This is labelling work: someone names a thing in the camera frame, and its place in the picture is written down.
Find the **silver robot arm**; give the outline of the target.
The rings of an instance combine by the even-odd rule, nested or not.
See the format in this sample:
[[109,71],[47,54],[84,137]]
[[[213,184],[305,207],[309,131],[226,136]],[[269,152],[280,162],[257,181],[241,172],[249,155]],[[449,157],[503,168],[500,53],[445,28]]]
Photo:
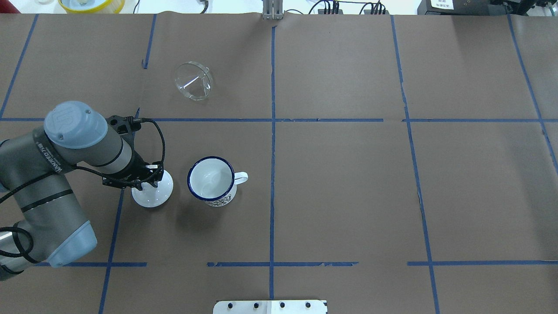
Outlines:
[[80,101],[57,105],[43,125],[1,142],[1,201],[14,197],[24,219],[1,228],[1,280],[46,262],[59,268],[95,249],[98,241],[66,174],[82,170],[103,185],[157,187],[164,159],[146,163],[132,133],[153,119],[103,117]]

